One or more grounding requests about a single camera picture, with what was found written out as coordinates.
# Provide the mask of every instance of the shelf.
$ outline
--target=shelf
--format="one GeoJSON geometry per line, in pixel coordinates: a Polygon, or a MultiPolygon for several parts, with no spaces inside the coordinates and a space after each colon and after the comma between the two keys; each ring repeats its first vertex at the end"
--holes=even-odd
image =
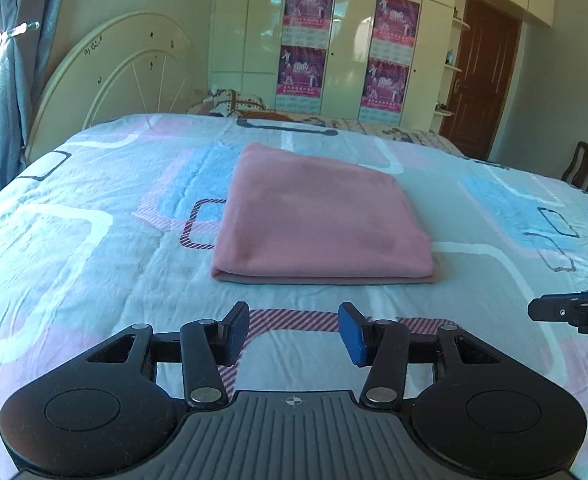
{"type": "Polygon", "coordinates": [[[445,68],[449,68],[454,72],[463,72],[458,66],[450,65],[449,63],[445,63],[445,68]]]}
{"type": "Polygon", "coordinates": [[[460,25],[461,28],[464,28],[465,30],[469,30],[470,29],[469,25],[466,22],[464,22],[463,20],[459,19],[459,18],[452,18],[452,21],[454,23],[457,23],[458,25],[460,25]]]}
{"type": "Polygon", "coordinates": [[[453,117],[454,112],[449,110],[434,110],[434,115],[440,115],[441,117],[453,117]]]}

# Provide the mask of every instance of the pink poster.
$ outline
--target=pink poster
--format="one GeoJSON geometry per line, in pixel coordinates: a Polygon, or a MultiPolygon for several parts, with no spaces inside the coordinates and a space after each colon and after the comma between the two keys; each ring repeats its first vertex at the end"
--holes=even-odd
{"type": "Polygon", "coordinates": [[[285,0],[282,44],[327,48],[334,0],[285,0]]]}
{"type": "Polygon", "coordinates": [[[410,0],[377,0],[370,57],[410,65],[420,7],[410,0]]]}
{"type": "Polygon", "coordinates": [[[276,85],[277,109],[319,113],[324,69],[325,50],[283,45],[276,85]]]}
{"type": "Polygon", "coordinates": [[[398,124],[409,67],[370,58],[360,100],[359,119],[398,124]]]}

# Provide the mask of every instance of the headboard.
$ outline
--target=headboard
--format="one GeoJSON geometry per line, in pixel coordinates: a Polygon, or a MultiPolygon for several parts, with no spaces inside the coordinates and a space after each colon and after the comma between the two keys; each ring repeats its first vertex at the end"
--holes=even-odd
{"type": "Polygon", "coordinates": [[[134,12],[85,36],[56,68],[36,107],[28,163],[75,133],[123,115],[184,113],[206,94],[194,88],[194,48],[167,16],[134,12]]]}

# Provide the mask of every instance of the folded cloth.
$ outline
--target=folded cloth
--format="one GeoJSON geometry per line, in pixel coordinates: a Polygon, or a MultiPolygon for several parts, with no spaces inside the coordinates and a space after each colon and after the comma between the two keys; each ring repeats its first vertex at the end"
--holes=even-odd
{"type": "Polygon", "coordinates": [[[252,142],[236,163],[212,276],[237,283],[434,280],[431,242],[396,180],[252,142]]]}

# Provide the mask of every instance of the wooden chair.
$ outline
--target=wooden chair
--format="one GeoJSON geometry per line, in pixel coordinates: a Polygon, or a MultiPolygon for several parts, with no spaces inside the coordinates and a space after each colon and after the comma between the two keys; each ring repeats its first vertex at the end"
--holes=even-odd
{"type": "Polygon", "coordinates": [[[587,142],[583,142],[582,140],[580,140],[578,142],[578,144],[576,145],[576,149],[574,150],[574,157],[572,158],[570,166],[569,166],[569,168],[567,168],[565,170],[565,173],[561,177],[561,180],[565,180],[566,182],[568,182],[567,179],[569,178],[569,176],[572,174],[572,172],[576,168],[576,163],[578,161],[578,155],[579,155],[579,152],[581,151],[581,149],[583,150],[583,159],[581,160],[581,165],[579,166],[578,171],[576,171],[576,174],[574,175],[572,181],[570,182],[570,184],[572,184],[572,186],[576,186],[579,188],[583,187],[585,179],[588,176],[588,143],[587,142]]]}

